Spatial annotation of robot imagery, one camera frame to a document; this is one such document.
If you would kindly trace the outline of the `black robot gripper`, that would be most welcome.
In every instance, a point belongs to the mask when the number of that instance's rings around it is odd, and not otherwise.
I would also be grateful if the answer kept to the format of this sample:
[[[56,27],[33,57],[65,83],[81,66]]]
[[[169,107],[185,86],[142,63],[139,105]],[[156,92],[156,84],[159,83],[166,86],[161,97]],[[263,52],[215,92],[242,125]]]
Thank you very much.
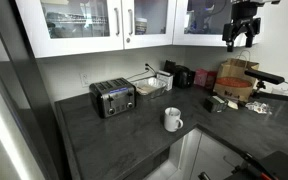
[[[245,47],[251,48],[253,38],[260,33],[260,18],[255,18],[258,5],[255,2],[236,2],[232,4],[231,22],[224,25],[222,40],[226,42],[227,52],[233,52],[234,41],[240,34],[246,35]]]

